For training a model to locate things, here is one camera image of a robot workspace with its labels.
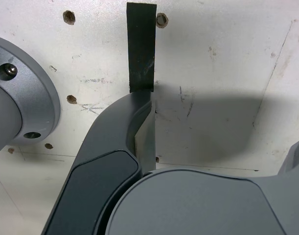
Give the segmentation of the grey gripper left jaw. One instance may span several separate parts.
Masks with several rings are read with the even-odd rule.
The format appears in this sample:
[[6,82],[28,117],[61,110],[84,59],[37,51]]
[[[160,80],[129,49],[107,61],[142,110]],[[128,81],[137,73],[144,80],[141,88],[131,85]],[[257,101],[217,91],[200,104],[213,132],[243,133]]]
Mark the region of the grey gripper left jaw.
[[120,197],[142,178],[135,135],[151,93],[130,93],[94,121],[44,226],[45,235],[103,235]]

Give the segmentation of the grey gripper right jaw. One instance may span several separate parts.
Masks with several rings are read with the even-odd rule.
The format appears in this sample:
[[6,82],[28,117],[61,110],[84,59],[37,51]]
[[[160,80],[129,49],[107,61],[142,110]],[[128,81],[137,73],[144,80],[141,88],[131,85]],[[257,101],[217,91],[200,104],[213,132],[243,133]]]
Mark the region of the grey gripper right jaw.
[[158,170],[116,204],[108,235],[299,235],[299,142],[277,175]]

